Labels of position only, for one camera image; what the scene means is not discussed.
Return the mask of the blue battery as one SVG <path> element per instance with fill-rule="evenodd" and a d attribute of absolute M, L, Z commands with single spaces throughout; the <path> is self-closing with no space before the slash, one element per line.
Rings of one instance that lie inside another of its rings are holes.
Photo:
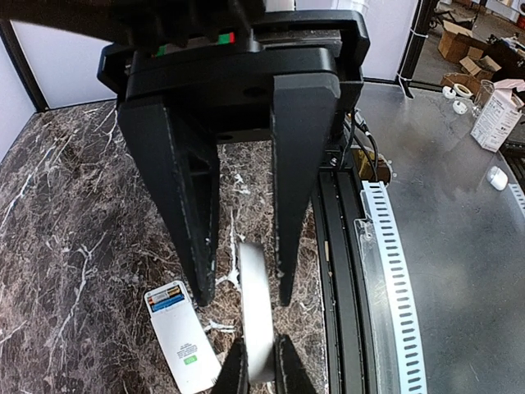
<path fill-rule="evenodd" d="M 163 310 L 163 309 L 167 309 L 167 308 L 170 308 L 172 307 L 173 305 L 176 305 L 176 304 L 179 304 L 180 302 L 183 302 L 184 299 L 182 298 L 170 298 L 170 299 L 166 299 L 166 300 L 163 300 L 157 304 L 154 304 L 152 307 L 151 307 L 151 311 L 153 313 L 157 313 L 159 312 L 160 310 Z"/>

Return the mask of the white air conditioner remote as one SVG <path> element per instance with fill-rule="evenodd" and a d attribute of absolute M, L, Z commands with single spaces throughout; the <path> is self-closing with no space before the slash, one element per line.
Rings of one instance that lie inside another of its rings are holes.
<path fill-rule="evenodd" d="M 178 286 L 184 301 L 157 313 L 151 311 L 148 296 Z M 181 281 L 169 282 L 144 294 L 150 316 L 168 368 L 181 393 L 200 393 L 212 388 L 221 365 L 194 311 L 192 300 Z"/>

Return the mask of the white battery cover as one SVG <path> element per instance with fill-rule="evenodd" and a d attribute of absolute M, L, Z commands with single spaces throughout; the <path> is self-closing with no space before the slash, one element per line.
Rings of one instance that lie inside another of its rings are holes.
<path fill-rule="evenodd" d="M 272 303 L 263 246 L 238 246 L 243 334 L 249 381 L 267 383 L 275 379 Z"/>

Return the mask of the brown battery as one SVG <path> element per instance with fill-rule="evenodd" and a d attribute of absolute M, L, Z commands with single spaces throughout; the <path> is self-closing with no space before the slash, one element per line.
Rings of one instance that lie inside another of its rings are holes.
<path fill-rule="evenodd" d="M 181 291 L 181 289 L 178 286 L 174 286 L 168 289 L 165 289 L 163 291 L 159 291 L 156 294 L 149 295 L 148 296 L 148 302 L 153 304 L 158 304 L 163 302 L 164 300 L 169 300 L 172 298 L 180 299 L 184 298 L 184 293 Z"/>

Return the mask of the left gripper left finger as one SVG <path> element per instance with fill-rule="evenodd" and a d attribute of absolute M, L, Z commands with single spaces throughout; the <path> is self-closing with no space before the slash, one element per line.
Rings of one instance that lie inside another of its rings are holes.
<path fill-rule="evenodd" d="M 242 338 L 230 348 L 212 388 L 212 394 L 247 394 L 249 392 L 248 356 Z"/>

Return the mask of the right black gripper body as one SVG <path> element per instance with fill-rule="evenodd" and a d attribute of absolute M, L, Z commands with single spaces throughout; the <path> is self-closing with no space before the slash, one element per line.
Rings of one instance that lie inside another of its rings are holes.
<path fill-rule="evenodd" d="M 248 37 L 230 30 L 216 43 L 195 37 L 186 48 L 166 44 L 155 54 L 109 45 L 98 79 L 119 103 L 165 96 L 219 141 L 234 142 L 267 138 L 276 78 L 328 74 L 339 95 L 328 127 L 337 137 L 363 87 L 368 49 L 358 11 L 277 11 L 255 21 Z"/>

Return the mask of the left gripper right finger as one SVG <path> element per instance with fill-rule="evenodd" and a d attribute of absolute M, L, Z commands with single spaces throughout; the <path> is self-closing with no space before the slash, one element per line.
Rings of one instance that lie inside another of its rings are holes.
<path fill-rule="evenodd" d="M 314 393 L 313 384 L 288 335 L 277 335 L 274 359 L 276 393 Z"/>

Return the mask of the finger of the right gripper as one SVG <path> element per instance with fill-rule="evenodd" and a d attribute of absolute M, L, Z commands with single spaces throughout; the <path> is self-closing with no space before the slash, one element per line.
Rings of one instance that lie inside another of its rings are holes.
<path fill-rule="evenodd" d="M 196 302 L 215 295 L 220 162 L 202 124 L 165 102 L 120 105 L 127 148 L 157 206 Z"/>
<path fill-rule="evenodd" d="M 339 98 L 339 79 L 330 73 L 274 78 L 271 131 L 275 261 L 283 306 L 291 302 L 304 215 Z"/>

